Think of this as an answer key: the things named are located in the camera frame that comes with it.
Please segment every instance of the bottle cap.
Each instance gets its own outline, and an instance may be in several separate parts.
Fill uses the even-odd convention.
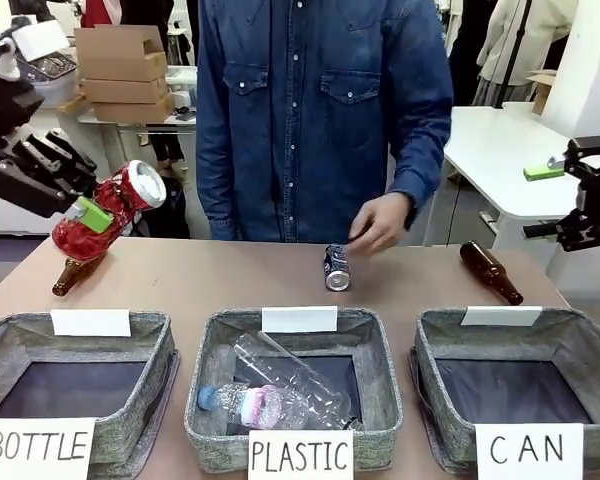
[[[217,405],[216,387],[200,387],[198,391],[198,407],[202,410],[214,410]]]
[[[518,292],[511,293],[511,296],[508,298],[508,300],[509,300],[509,303],[514,306],[520,305],[522,302],[524,302],[524,298]]]

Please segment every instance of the paper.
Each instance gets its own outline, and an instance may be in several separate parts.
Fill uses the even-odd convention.
[[[69,40],[57,20],[19,28],[12,36],[27,62],[69,46]]]
[[[351,430],[252,430],[249,480],[353,480]]]
[[[476,425],[479,480],[582,480],[579,423]]]
[[[265,333],[335,332],[338,307],[263,307]]]
[[[65,337],[130,337],[129,310],[51,310],[53,331]]]
[[[460,325],[531,327],[541,313],[542,307],[467,307]]]
[[[0,480],[84,480],[94,418],[0,418]]]

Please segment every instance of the can lid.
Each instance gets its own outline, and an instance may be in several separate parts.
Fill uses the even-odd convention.
[[[327,275],[327,286],[334,292],[341,292],[349,287],[351,277],[347,272],[335,270]]]
[[[129,181],[138,196],[151,208],[160,207],[167,198],[167,188],[155,169],[140,160],[128,165]]]
[[[202,410],[214,410],[217,408],[217,392],[218,389],[216,387],[200,387],[200,390],[198,390],[198,407]]]

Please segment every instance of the brown glass bottle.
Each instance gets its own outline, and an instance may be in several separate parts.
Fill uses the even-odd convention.
[[[76,283],[91,275],[96,267],[100,265],[103,258],[104,254],[88,262],[79,262],[72,258],[67,258],[64,262],[64,270],[60,274],[60,278],[51,289],[53,294],[58,297],[64,297]]]
[[[480,282],[493,288],[510,305],[520,305],[524,298],[513,286],[507,270],[486,248],[477,242],[467,242],[460,247],[460,258],[467,269]]]

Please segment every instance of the wooden table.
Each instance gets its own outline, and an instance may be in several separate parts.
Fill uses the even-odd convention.
[[[211,477],[197,466],[183,422],[187,391],[202,327],[223,308],[264,305],[364,306],[383,320],[396,364],[404,407],[391,470],[359,477],[438,480],[451,478],[434,462],[409,378],[407,353],[416,316],[434,307],[499,305],[460,265],[456,248],[395,248],[352,265],[353,289],[324,288],[319,245],[247,244],[122,238],[92,278],[65,298],[51,294],[64,258],[44,242],[0,284],[0,317],[51,308],[131,308],[171,315],[182,355],[176,385],[151,457],[140,480]],[[499,252],[526,304],[564,306],[565,301],[526,256]],[[222,478],[246,478],[244,472]]]

